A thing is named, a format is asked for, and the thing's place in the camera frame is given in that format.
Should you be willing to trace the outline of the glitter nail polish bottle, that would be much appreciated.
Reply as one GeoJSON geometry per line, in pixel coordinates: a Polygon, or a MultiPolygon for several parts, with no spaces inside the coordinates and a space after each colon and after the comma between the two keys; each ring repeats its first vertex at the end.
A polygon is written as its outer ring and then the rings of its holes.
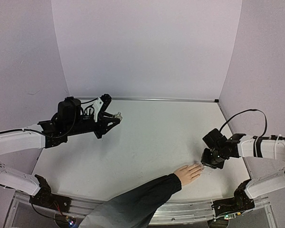
{"type": "Polygon", "coordinates": [[[123,119],[121,112],[114,114],[114,118],[119,119],[121,121],[123,119]]]}

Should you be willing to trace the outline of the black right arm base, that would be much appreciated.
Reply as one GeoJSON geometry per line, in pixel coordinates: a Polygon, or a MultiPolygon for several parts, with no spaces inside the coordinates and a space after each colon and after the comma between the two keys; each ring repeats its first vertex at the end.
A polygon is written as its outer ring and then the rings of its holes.
{"type": "Polygon", "coordinates": [[[215,217],[221,217],[230,214],[237,214],[255,208],[253,199],[250,199],[244,190],[236,190],[234,197],[220,199],[213,202],[211,207],[215,211],[215,217]]]}

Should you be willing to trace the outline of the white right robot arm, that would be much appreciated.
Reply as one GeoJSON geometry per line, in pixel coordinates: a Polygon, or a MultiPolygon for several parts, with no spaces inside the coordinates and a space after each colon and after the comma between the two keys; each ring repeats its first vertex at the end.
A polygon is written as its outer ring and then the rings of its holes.
{"type": "Polygon", "coordinates": [[[261,195],[285,188],[285,135],[250,136],[236,133],[230,138],[218,129],[203,137],[206,145],[201,163],[212,169],[223,169],[229,159],[255,160],[265,168],[265,162],[277,164],[258,177],[241,183],[234,192],[236,199],[255,199],[261,195]]]}

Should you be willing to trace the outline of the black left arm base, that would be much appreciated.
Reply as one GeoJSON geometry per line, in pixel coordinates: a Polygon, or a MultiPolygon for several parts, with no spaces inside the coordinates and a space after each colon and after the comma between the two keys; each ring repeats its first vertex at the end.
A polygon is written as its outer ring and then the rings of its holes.
{"type": "Polygon", "coordinates": [[[35,196],[30,196],[30,203],[43,208],[57,210],[61,213],[69,212],[71,198],[52,193],[51,187],[44,177],[37,174],[35,174],[35,177],[38,180],[40,190],[35,196]]]}

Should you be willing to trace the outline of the dark sleeved forearm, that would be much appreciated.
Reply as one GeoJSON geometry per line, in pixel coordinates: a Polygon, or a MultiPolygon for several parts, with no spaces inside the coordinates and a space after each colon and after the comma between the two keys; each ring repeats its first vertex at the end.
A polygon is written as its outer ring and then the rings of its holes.
{"type": "Polygon", "coordinates": [[[146,228],[156,210],[181,190],[175,174],[149,181],[97,206],[80,228],[146,228]]]}

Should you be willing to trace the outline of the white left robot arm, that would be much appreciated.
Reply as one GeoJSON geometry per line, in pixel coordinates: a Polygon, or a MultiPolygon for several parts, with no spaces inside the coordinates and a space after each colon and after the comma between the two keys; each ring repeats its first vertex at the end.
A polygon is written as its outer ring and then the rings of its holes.
{"type": "MultiPolygon", "coordinates": [[[[102,138],[121,120],[121,113],[106,112],[112,98],[108,94],[97,97],[84,104],[72,96],[59,102],[57,112],[50,120],[40,121],[29,127],[0,132],[0,156],[29,149],[48,149],[68,141],[69,136],[94,133],[102,138]]],[[[0,162],[0,185],[35,196],[43,207],[49,208],[54,195],[46,180],[38,175],[32,176],[5,166],[0,162]]]]}

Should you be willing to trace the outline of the mannequin hand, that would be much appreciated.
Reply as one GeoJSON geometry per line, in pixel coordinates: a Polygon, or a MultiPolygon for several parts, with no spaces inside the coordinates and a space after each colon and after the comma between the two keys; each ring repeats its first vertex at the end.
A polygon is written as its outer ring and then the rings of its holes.
{"type": "Polygon", "coordinates": [[[199,178],[203,170],[203,165],[195,163],[178,168],[174,174],[179,178],[181,186],[183,187],[199,178]]]}

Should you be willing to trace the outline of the aluminium table frame rail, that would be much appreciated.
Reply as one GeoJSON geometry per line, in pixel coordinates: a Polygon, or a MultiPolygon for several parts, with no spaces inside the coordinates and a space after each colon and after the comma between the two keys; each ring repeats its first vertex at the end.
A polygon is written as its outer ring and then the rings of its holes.
{"type": "Polygon", "coordinates": [[[266,197],[249,199],[242,190],[230,199],[168,202],[168,190],[132,190],[108,202],[51,193],[16,192],[7,228],[77,228],[102,219],[113,228],[275,228],[266,197]]]}

